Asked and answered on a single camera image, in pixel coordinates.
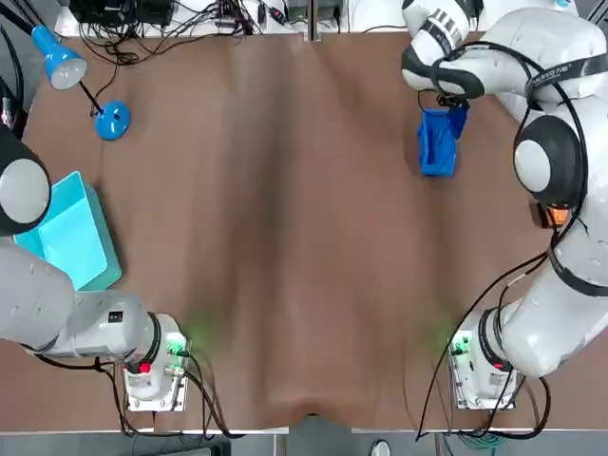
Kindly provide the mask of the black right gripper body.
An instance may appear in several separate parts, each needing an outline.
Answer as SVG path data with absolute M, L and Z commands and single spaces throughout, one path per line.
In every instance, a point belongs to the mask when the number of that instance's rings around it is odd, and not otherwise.
M 438 93 L 436 102 L 439 108 L 443 110 L 463 109 L 468 111 L 470 109 L 469 101 L 458 95 Z

